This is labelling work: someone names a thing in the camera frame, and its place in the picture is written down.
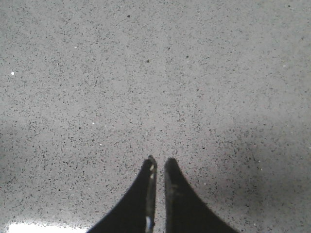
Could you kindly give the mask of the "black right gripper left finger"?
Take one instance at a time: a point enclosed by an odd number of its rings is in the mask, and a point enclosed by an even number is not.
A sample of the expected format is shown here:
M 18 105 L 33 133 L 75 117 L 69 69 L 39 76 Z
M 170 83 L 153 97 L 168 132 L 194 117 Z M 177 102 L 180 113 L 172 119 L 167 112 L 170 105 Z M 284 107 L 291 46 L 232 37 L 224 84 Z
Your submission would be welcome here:
M 88 232 L 152 233 L 156 210 L 156 172 L 156 161 L 149 155 L 122 199 Z

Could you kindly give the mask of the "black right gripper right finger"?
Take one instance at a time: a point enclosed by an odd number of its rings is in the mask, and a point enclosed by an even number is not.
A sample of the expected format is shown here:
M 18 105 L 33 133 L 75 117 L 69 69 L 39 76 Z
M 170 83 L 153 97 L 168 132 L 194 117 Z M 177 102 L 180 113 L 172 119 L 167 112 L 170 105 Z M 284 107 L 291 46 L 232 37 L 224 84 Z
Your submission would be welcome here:
M 167 233 L 235 233 L 198 197 L 182 174 L 177 161 L 165 163 Z

